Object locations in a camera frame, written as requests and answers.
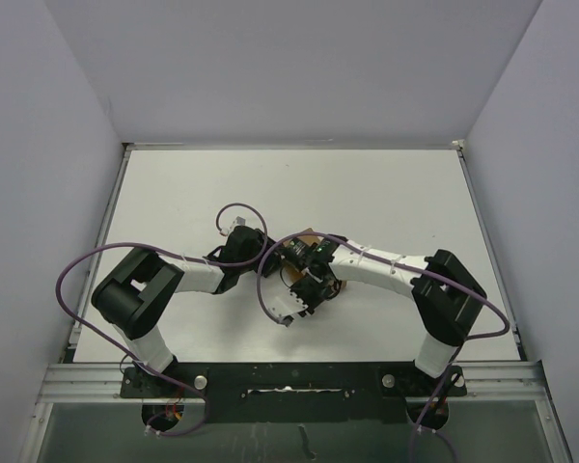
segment white backdrop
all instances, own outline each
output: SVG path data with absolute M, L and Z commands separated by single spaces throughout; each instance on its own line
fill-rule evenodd
M 189 256 L 224 242 L 214 228 L 224 204 L 244 202 L 266 218 L 274 238 L 313 227 L 374 248 L 409 255 L 455 252 L 502 307 L 472 202 L 453 150 L 134 151 L 107 238 L 140 241 Z M 248 211 L 239 214 L 257 226 Z M 105 253 L 97 280 L 127 250 Z M 350 283 L 316 315 L 278 326 L 261 311 L 254 275 L 223 295 L 181 293 L 159 322 L 181 361 L 403 361 L 412 360 L 425 330 L 408 299 Z M 278 277 L 264 298 L 283 290 Z M 98 311 L 86 318 L 117 336 Z M 484 309 L 474 333 L 496 331 L 501 321 Z M 77 362 L 119 361 L 123 354 L 84 329 Z M 518 360 L 511 334 L 469 342 L 460 360 Z
M 94 245 L 123 148 L 42 0 L 0 0 L 0 462 L 70 329 L 53 286 Z M 84 266 L 64 293 L 75 303 Z
M 362 148 L 464 137 L 540 3 L 45 1 L 123 141 Z
M 519 329 L 579 463 L 579 0 L 545 0 L 468 137 Z

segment black mount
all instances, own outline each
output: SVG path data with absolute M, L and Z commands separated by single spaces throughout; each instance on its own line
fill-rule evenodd
M 407 422 L 405 399 L 428 397 L 439 381 L 417 370 L 412 362 L 174 362 L 164 373 L 191 385 L 197 383 L 197 376 L 207 379 L 202 393 L 212 403 L 208 418 L 211 423 Z M 450 381 L 450 375 L 462 374 L 461 367 L 451 367 L 447 373 L 448 395 L 467 395 L 465 386 L 458 387 Z M 167 397 L 171 401 L 177 393 L 176 386 L 138 367 L 125 370 L 122 398 Z M 183 396 L 194 397 L 189 392 Z
M 262 251 L 264 238 L 263 231 L 259 229 L 252 229 L 244 225 L 236 226 L 228 235 L 225 246 L 216 248 L 206 256 L 206 259 L 223 263 L 246 262 Z M 265 251 L 270 249 L 274 243 L 274 239 L 268 237 L 265 244 Z M 221 267 L 225 276 L 214 294 L 222 294 L 232 289 L 236 283 L 238 283 L 240 275 L 252 270 L 256 271 L 259 265 L 260 260 L 258 259 L 249 265 L 240 267 Z M 281 256 L 278 253 L 273 253 L 263 266 L 262 276 L 267 278 L 279 270 L 279 268 L 281 268 Z

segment cable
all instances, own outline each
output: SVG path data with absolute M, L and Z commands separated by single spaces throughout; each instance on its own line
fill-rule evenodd
M 279 269 L 279 278 L 281 279 L 281 283 L 283 283 L 286 287 L 291 287 L 290 285 L 288 285 L 286 283 L 285 278 L 283 278 L 283 271 L 285 270 L 285 267 L 283 265 L 281 265 L 281 268 Z
M 180 389 L 174 398 L 174 401 L 168 401 L 165 404 L 165 414 L 170 417 L 174 416 L 178 411 L 176 410 L 176 405 L 182 401 L 182 395 L 184 394 L 184 389 Z
M 333 292 L 330 296 L 325 297 L 324 299 L 326 301 L 332 301 L 335 297 L 337 297 L 339 293 L 341 293 L 341 284 L 341 281 L 335 278 L 335 281 L 332 284 L 333 291 L 335 292 Z
M 128 357 L 128 354 L 124 354 L 123 359 L 120 360 L 120 363 L 118 364 L 118 369 L 120 370 L 120 373 L 122 373 L 122 374 L 124 374 L 123 362 L 126 360 L 126 357 Z
M 459 455 L 456 452 L 455 446 L 453 446 L 453 443 L 448 437 L 446 437 L 440 431 L 436 431 L 435 429 L 429 429 L 428 427 L 424 427 L 423 429 L 430 430 L 435 437 L 439 438 L 442 442 L 444 442 L 444 444 L 446 444 L 446 447 L 448 447 L 448 450 L 451 452 L 451 455 L 453 456 L 454 463 L 458 463 Z
M 455 385 L 455 382 L 460 377 L 461 377 L 461 374 L 458 372 L 451 376 L 451 380 L 449 382 L 448 388 L 442 389 L 442 394 L 440 394 L 440 397 L 438 398 L 437 403 L 435 403 L 435 405 L 433 406 L 433 413 L 437 413 L 437 411 L 446 403 L 446 400 L 448 399 L 448 393 L 451 391 L 451 389 Z
M 460 350 L 461 350 L 461 348 L 456 350 L 456 353 L 454 354 L 453 358 L 456 357 L 456 354 Z M 437 383 L 437 386 L 435 386 L 435 389 L 431 393 L 431 396 L 427 399 L 427 403 L 423 407 L 423 410 L 421 410 L 421 413 L 418 416 L 418 419 L 414 423 L 414 428 L 412 429 L 412 433 L 409 436 L 409 444 L 407 446 L 407 454 L 408 454 L 407 459 L 408 459 L 409 463 L 413 463 L 413 461 L 414 461 L 414 448 L 416 447 L 416 437 L 418 436 L 420 429 L 421 429 L 421 422 L 423 421 L 423 418 L 427 414 L 427 411 L 428 411 L 431 403 L 435 400 L 437 395 L 440 393 L 440 391 L 444 387 L 444 383 L 446 383 L 446 378 L 448 377 L 448 370 L 449 370 L 452 362 L 453 362 L 453 360 L 451 360 L 449 365 L 446 367 L 446 369 L 442 373 L 442 378 L 440 379 L 439 383 Z
M 235 206 L 240 206 L 240 207 L 245 207 L 249 210 L 251 210 L 253 213 L 255 213 L 255 215 L 258 216 L 258 218 L 260 219 L 260 221 L 262 222 L 262 227 L 263 227 L 263 235 L 264 235 L 264 239 L 263 239 L 263 246 L 262 249 L 260 250 L 260 252 L 253 258 L 246 260 L 244 262 L 237 262 L 237 263 L 222 263 L 222 262 L 214 262 L 214 261 L 207 261 L 204 259 L 196 259 L 196 258 L 189 258 L 189 257 L 185 257 L 182 256 L 180 254 L 176 254 L 176 253 L 172 253 L 170 251 L 166 251 L 164 249 L 158 248 L 156 246 L 151 246 L 148 244 L 143 244 L 143 243 L 135 243 L 135 242 L 122 242 L 122 243 L 112 243 L 112 244 L 105 244 L 103 246 L 98 246 L 96 248 L 94 248 L 92 251 L 89 251 L 88 253 L 84 254 L 83 256 L 78 257 L 77 259 L 72 260 L 64 269 L 62 272 L 60 272 L 60 275 L 58 275 L 58 279 L 56 280 L 56 286 L 55 286 L 55 293 L 56 293 L 56 300 L 58 301 L 58 304 L 60 305 L 61 309 L 71 318 L 73 318 L 74 320 L 78 321 L 79 323 L 81 323 L 82 325 L 84 325 L 86 328 L 92 330 L 93 332 L 95 332 L 96 334 L 98 334 L 99 336 L 101 336 L 104 340 L 110 342 L 111 344 L 113 344 L 114 346 L 118 347 L 120 350 L 122 350 L 122 352 L 130 357 L 131 359 L 133 359 L 133 361 L 144 371 L 147 371 L 148 373 L 157 376 L 159 378 L 161 378 L 162 380 L 173 384 L 175 386 L 178 386 L 179 388 L 184 388 L 185 390 L 189 391 L 191 394 L 196 395 L 197 397 L 201 398 L 204 403 L 205 403 L 205 412 L 204 412 L 204 416 L 202 417 L 201 420 L 199 420 L 198 422 L 196 422 L 193 426 L 189 427 L 188 429 L 185 429 L 183 431 L 165 431 L 165 432 L 160 432 L 158 431 L 158 435 L 160 436 L 164 436 L 164 437 L 179 437 L 179 436 L 184 436 L 187 434 L 190 434 L 194 431 L 196 431 L 197 429 L 199 429 L 200 427 L 202 427 L 204 425 L 204 423 L 207 421 L 209 415 L 210 415 L 210 403 L 208 398 L 202 394 L 200 391 L 198 391 L 197 389 L 189 386 L 188 384 L 185 384 L 177 379 L 174 379 L 170 376 L 167 376 L 166 374 L 161 373 L 160 371 L 156 371 L 154 368 L 151 368 L 149 366 L 147 366 L 146 364 L 144 364 L 142 361 L 139 360 L 139 358 L 137 357 L 137 355 L 135 355 L 133 352 L 131 352 L 130 350 L 128 350 L 126 347 L 124 347 L 122 344 L 120 344 L 119 342 L 117 342 L 116 340 L 113 340 L 110 336 L 106 335 L 105 333 L 103 333 L 100 329 L 98 329 L 94 324 L 90 323 L 89 321 L 85 320 L 84 318 L 82 318 L 81 316 L 79 316 L 77 313 L 75 313 L 73 310 L 71 310 L 69 308 L 69 306 L 67 305 L 67 303 L 65 302 L 65 299 L 62 295 L 62 284 L 63 281 L 65 280 L 65 277 L 67 276 L 67 274 L 73 269 L 73 267 L 75 267 L 75 265 L 77 265 L 78 263 L 82 262 L 83 260 L 97 254 L 97 253 L 101 253 L 103 251 L 107 251 L 109 249 L 117 249 L 117 248 L 143 248 L 143 249 L 149 249 L 151 251 L 155 251 L 158 254 L 161 254 L 163 256 L 167 256 L 170 257 L 172 259 L 183 259 L 189 262 L 195 262 L 195 263 L 206 263 L 208 265 L 214 265 L 217 267 L 238 267 L 238 266 L 242 266 L 242 265 L 248 265 L 250 263 L 253 263 L 255 261 L 257 261 L 265 252 L 265 245 L 268 242 L 268 227 L 266 225 L 265 220 L 263 220 L 262 215 L 255 210 L 252 206 L 248 205 L 248 204 L 243 204 L 243 203 L 231 203 L 231 204 L 227 204 L 224 207 L 221 208 L 221 210 L 217 213 L 216 219 L 215 219 L 215 224 L 216 224 L 216 228 L 221 231 L 221 227 L 219 225 L 219 220 L 221 218 L 221 215 L 223 214 L 223 212 L 227 209 L 229 209 L 230 207 L 235 207 Z

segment purple cable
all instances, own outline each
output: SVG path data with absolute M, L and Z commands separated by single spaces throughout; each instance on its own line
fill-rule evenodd
M 227 204 L 225 205 L 217 214 L 216 216 L 216 220 L 215 220 L 215 224 L 216 224 L 216 228 L 220 231 L 221 228 L 219 226 L 219 219 L 221 217 L 221 214 L 227 210 L 230 207 L 234 207 L 234 206 L 241 206 L 241 207 L 245 207 L 249 210 L 251 210 L 252 212 L 254 212 L 258 218 L 262 221 L 262 227 L 263 227 L 263 234 L 264 234 L 264 243 L 267 243 L 268 241 L 268 227 L 265 223 L 265 220 L 263 220 L 262 215 L 257 212 L 252 206 L 248 205 L 248 204 L 243 204 L 243 203 L 231 203 L 231 204 Z M 63 298 L 62 295 L 62 284 L 63 281 L 65 279 L 65 277 L 67 276 L 67 274 L 73 269 L 73 267 L 75 265 L 77 265 L 78 263 L 80 263 L 81 261 L 89 258 L 90 256 L 93 256 L 94 254 L 97 253 L 101 253 L 103 251 L 107 251 L 108 249 L 116 249 L 116 248 L 143 248 L 143 249 L 149 249 L 151 251 L 155 251 L 158 254 L 173 258 L 173 259 L 184 259 L 187 260 L 189 262 L 197 262 L 197 263 L 207 263 L 209 265 L 214 265 L 217 267 L 237 267 L 240 265 L 248 265 L 250 263 L 255 262 L 257 259 L 259 259 L 264 251 L 265 251 L 265 244 L 264 246 L 262 246 L 262 250 L 252 259 L 249 259 L 245 262 L 238 262 L 238 263 L 221 263 L 221 262 L 213 262 L 213 261 L 207 261 L 204 259 L 195 259 L 195 258 L 188 258 L 185 256 L 181 256 L 180 254 L 176 254 L 176 253 L 172 253 L 170 251 L 166 251 L 164 249 L 158 248 L 156 246 L 151 246 L 148 244 L 143 244 L 143 243 L 133 243 L 133 242 L 123 242 L 123 243 L 112 243 L 112 244 L 105 244 L 103 246 L 98 246 L 97 248 L 94 248 L 92 251 L 84 254 L 83 256 L 80 256 L 77 259 L 74 259 L 73 261 L 71 261 L 62 272 L 60 272 L 60 275 L 58 276 L 58 280 L 56 280 L 56 300 L 58 301 L 58 304 L 60 305 L 60 307 L 62 308 L 62 310 L 71 318 L 73 318 L 74 320 L 80 322 L 82 325 L 84 325 L 85 327 L 89 328 L 90 330 L 94 331 L 95 333 L 97 333 L 99 336 L 101 336 L 104 340 L 107 340 L 108 342 L 110 342 L 111 344 L 115 345 L 116 347 L 118 347 L 120 350 L 122 350 L 122 352 L 129 356 L 131 359 L 133 359 L 135 362 L 138 363 L 139 367 L 141 367 L 142 369 L 144 369 L 145 371 L 147 371 L 148 373 L 157 376 L 161 379 L 163 379 L 164 381 L 167 381 L 168 383 L 174 384 L 175 386 L 178 386 L 180 388 L 185 388 L 187 391 L 189 391 L 190 393 L 196 395 L 197 397 L 201 398 L 204 403 L 205 403 L 205 412 L 204 412 L 204 417 L 199 420 L 197 423 L 195 423 L 193 426 L 191 426 L 188 429 L 185 429 L 183 431 L 165 431 L 165 432 L 160 432 L 159 435 L 164 436 L 164 437 L 179 437 L 179 436 L 184 436 L 186 434 L 190 434 L 193 431 L 196 431 L 197 429 L 199 429 L 200 427 L 202 427 L 204 425 L 204 423 L 207 421 L 208 416 L 210 415 L 210 402 L 208 401 L 207 397 L 205 395 L 203 395 L 202 393 L 200 393 L 197 389 L 189 386 L 188 384 L 185 384 L 177 379 L 174 379 L 170 376 L 167 376 L 166 374 L 161 373 L 160 371 L 156 371 L 153 368 L 150 368 L 147 365 L 144 365 L 144 363 L 142 363 L 137 356 L 131 352 L 130 350 L 128 350 L 126 347 L 124 347 L 122 344 L 120 344 L 119 342 L 117 342 L 116 340 L 113 340 L 111 337 L 107 336 L 105 333 L 103 333 L 101 330 L 99 330 L 95 325 L 93 325 L 92 323 L 90 323 L 89 321 L 86 321 L 84 318 L 82 318 L 81 316 L 79 316 L 77 313 L 75 313 L 74 311 L 72 311 L 69 306 L 67 305 L 67 303 L 65 302 L 65 299 Z
M 423 407 L 423 410 L 421 410 L 421 413 L 418 416 L 418 419 L 414 423 L 414 428 L 412 429 L 412 433 L 409 436 L 409 444 L 407 446 L 408 460 L 410 463 L 413 463 L 413 461 L 414 461 L 414 448 L 416 447 L 416 437 L 418 436 L 419 429 L 421 428 L 421 422 L 423 422 L 423 418 L 427 414 L 429 406 L 431 405 L 431 403 L 433 403 L 433 401 L 435 400 L 437 395 L 440 394 L 440 391 L 444 387 L 444 384 L 446 384 L 446 378 L 448 378 L 449 368 L 451 367 L 451 364 L 455 361 L 456 357 L 461 352 L 461 347 L 458 348 L 455 351 L 455 353 L 453 354 L 453 357 L 451 357 L 451 360 L 449 361 L 448 366 L 446 367 L 446 369 L 442 373 L 441 379 L 439 380 L 439 382 L 437 383 L 437 386 L 435 386 L 435 389 L 433 390 L 433 392 L 431 393 L 431 395 L 427 399 L 427 403 Z M 456 451 L 454 451 L 453 454 L 454 454 L 455 461 L 456 461 Z
M 438 437 L 442 442 L 444 442 L 444 444 L 446 444 L 446 447 L 448 447 L 448 450 L 451 451 L 451 455 L 453 456 L 454 463 L 457 463 L 459 461 L 459 455 L 456 452 L 455 446 L 453 446 L 453 443 L 451 442 L 451 440 L 448 437 L 446 437 L 441 432 L 436 431 L 435 429 L 429 429 L 428 427 L 424 427 L 423 429 L 430 430 L 433 433 L 433 435 L 435 435 L 435 437 Z
M 146 421 L 146 426 L 150 426 L 152 427 L 152 422 L 154 420 L 156 420 L 157 418 L 161 418 L 161 417 L 167 417 L 167 413 L 165 412 L 159 412 L 155 415 L 152 415 L 150 418 L 148 418 L 148 420 Z
M 327 233 L 320 233 L 319 231 L 304 231 L 304 232 L 301 231 L 298 233 L 289 234 L 288 236 L 281 238 L 279 241 L 277 241 L 272 246 L 270 246 L 268 251 L 266 251 L 265 254 L 263 255 L 262 260 L 260 261 L 260 265 L 258 266 L 258 275 L 257 275 L 257 279 L 256 279 L 256 292 L 258 293 L 258 301 L 260 302 L 260 307 L 262 307 L 262 310 L 266 314 L 266 316 L 268 318 L 270 318 L 272 321 L 274 321 L 275 323 L 283 324 L 283 320 L 282 320 L 282 318 L 277 317 L 276 315 L 271 313 L 270 310 L 268 309 L 268 307 L 263 302 L 262 270 L 263 270 L 263 267 L 264 267 L 267 259 L 270 257 L 270 255 L 274 252 L 275 249 L 277 249 L 279 246 L 281 246 L 286 241 L 289 241 L 291 239 L 294 239 L 294 238 L 297 238 L 300 236 L 318 236 L 320 238 L 325 238 L 325 239 L 328 239 L 328 240 L 333 241 L 335 243 L 341 244 L 342 246 L 346 246 L 347 249 L 349 249 L 350 251 L 353 251 L 354 253 L 356 253 L 358 255 L 362 255 L 364 258 L 372 259 L 372 260 L 375 260 L 377 262 L 385 263 L 387 265 L 395 265 L 396 268 L 400 268 L 401 270 L 407 270 L 409 272 L 417 273 L 420 275 L 425 275 L 426 277 L 432 278 L 433 280 L 437 280 L 437 281 L 442 282 L 448 286 L 452 286 L 455 289 L 458 289 L 459 291 L 464 292 L 468 296 L 481 302 L 483 305 L 489 307 L 492 311 L 495 312 L 496 315 L 498 315 L 498 317 L 504 323 L 504 328 L 502 328 L 500 331 L 496 331 L 496 332 L 492 332 L 492 333 L 481 333 L 479 335 L 468 336 L 467 340 L 495 338 L 498 336 L 505 335 L 510 329 L 510 323 L 507 320 L 506 316 L 502 313 L 502 311 L 500 311 L 490 301 L 487 301 L 484 297 L 482 297 L 476 291 L 473 291 L 469 287 L 465 287 L 464 285 L 461 285 L 458 282 L 451 280 L 450 278 L 444 277 L 438 273 L 434 273 L 434 272 L 431 272 L 429 270 L 414 267 L 412 265 L 406 265 L 404 263 L 392 262 L 391 260 L 383 258 L 382 256 L 376 256 L 375 254 L 365 253 L 363 250 L 343 241 L 342 239 L 338 238 L 337 236 L 333 236 L 333 235 L 327 234 Z

